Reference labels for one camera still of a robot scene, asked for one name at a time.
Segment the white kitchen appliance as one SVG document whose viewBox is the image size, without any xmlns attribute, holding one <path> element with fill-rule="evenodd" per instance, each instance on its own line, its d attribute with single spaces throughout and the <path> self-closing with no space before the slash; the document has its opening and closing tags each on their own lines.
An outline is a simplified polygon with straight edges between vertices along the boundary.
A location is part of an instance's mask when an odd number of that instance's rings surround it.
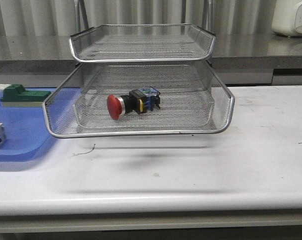
<svg viewBox="0 0 302 240">
<path fill-rule="evenodd" d="M 277 0 L 271 29 L 283 36 L 302 37 L 302 0 Z"/>
</svg>

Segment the grey back counter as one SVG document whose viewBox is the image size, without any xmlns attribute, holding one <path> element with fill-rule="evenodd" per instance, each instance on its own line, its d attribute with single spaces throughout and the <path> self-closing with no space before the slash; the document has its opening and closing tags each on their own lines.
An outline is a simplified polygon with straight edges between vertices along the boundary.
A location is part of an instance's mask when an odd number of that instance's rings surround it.
<svg viewBox="0 0 302 240">
<path fill-rule="evenodd" d="M 211 64 L 229 86 L 302 85 L 302 37 L 219 34 Z M 0 84 L 57 87 L 75 65 L 68 36 L 0 36 Z"/>
</svg>

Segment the green electrical module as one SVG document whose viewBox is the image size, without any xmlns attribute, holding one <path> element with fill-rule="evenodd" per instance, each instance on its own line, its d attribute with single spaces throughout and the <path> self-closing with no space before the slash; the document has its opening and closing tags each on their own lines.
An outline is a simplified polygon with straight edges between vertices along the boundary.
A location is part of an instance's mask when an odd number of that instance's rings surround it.
<svg viewBox="0 0 302 240">
<path fill-rule="evenodd" d="M 48 90 L 27 90 L 22 84 L 0 84 L 3 107 L 37 108 L 51 94 Z"/>
</svg>

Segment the red emergency stop button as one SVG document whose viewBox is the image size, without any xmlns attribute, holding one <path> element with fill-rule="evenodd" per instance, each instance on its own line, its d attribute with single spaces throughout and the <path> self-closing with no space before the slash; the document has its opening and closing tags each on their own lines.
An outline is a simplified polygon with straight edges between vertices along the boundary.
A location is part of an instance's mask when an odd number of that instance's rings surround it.
<svg viewBox="0 0 302 240">
<path fill-rule="evenodd" d="M 153 88 L 133 89 L 126 95 L 113 95 L 107 97 L 107 109 L 112 119 L 118 120 L 120 116 L 131 113 L 144 114 L 153 111 L 154 107 L 160 109 L 160 92 Z"/>
</svg>

